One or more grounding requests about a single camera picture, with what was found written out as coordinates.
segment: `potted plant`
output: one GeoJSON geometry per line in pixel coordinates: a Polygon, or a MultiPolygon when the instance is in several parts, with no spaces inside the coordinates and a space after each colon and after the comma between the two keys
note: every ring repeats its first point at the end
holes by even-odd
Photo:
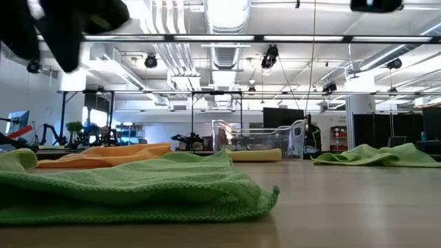
{"type": "Polygon", "coordinates": [[[76,136],[79,135],[79,133],[83,129],[83,124],[81,124],[81,122],[79,122],[79,121],[72,121],[72,122],[66,123],[66,128],[68,129],[69,135],[70,135],[69,148],[70,149],[77,149],[78,143],[77,142],[73,143],[72,141],[76,138],[76,136]]]}

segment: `table surface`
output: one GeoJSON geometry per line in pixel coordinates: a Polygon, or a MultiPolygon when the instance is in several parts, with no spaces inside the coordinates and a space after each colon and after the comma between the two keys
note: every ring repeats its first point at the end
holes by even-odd
{"type": "Polygon", "coordinates": [[[0,247],[441,246],[441,169],[236,166],[268,191],[280,187],[269,215],[223,224],[3,227],[0,247]]]}

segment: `green towel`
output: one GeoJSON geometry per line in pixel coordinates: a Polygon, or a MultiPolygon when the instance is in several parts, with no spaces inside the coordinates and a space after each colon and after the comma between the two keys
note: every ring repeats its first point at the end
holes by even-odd
{"type": "Polygon", "coordinates": [[[104,169],[24,172],[35,166],[29,150],[0,155],[0,225],[227,222],[266,214],[279,194],[234,169],[225,151],[206,157],[171,153],[104,169]]]}
{"type": "Polygon", "coordinates": [[[376,149],[359,145],[342,154],[323,154],[314,160],[314,165],[371,165],[395,167],[441,167],[429,155],[408,143],[397,147],[376,149]]]}

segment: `clear plastic container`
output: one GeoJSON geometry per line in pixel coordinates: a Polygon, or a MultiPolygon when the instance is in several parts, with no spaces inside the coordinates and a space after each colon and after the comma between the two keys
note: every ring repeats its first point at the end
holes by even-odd
{"type": "Polygon", "coordinates": [[[280,149],[282,158],[303,159],[305,121],[275,129],[235,128],[223,120],[212,121],[213,150],[258,151],[280,149]]]}

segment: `orange towel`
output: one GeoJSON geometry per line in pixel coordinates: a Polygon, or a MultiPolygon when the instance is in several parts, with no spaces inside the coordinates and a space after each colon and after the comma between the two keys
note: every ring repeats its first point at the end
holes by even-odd
{"type": "Polygon", "coordinates": [[[113,167],[128,162],[159,158],[169,152],[172,152],[170,143],[91,147],[80,154],[69,154],[55,161],[39,161],[38,168],[113,167]]]}

